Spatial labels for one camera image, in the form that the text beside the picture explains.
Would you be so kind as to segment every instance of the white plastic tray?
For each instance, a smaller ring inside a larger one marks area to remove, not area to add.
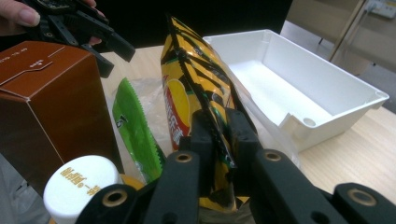
[[[204,40],[233,71],[247,109],[289,152],[344,132],[389,98],[270,30]]]

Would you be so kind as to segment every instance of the table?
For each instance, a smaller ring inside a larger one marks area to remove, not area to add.
[[[124,77],[161,80],[162,50],[162,46],[137,49],[130,63],[112,52],[104,53],[116,65],[110,77],[102,79],[110,110]],[[136,175],[117,130],[115,134],[126,174]],[[160,146],[165,154],[171,152],[170,142]],[[300,152],[299,158],[302,172],[321,189],[332,193],[337,184],[355,182],[377,190],[396,203],[396,115],[383,107],[367,112],[346,132]]]

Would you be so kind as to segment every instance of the brown cardboard box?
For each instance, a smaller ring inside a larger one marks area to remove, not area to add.
[[[107,157],[123,173],[93,55],[35,41],[0,52],[0,153],[40,195],[76,157]]]

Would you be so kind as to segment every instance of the yellow chip bag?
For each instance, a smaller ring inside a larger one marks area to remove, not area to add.
[[[161,68],[173,150],[178,150],[182,136],[190,135],[192,114],[202,109],[217,143],[217,159],[211,195],[201,199],[200,205],[218,211],[236,211],[241,203],[233,192],[233,172],[237,167],[230,136],[227,136],[225,108],[247,114],[246,110],[227,75],[227,65],[210,45],[174,17],[168,17],[168,25]]]

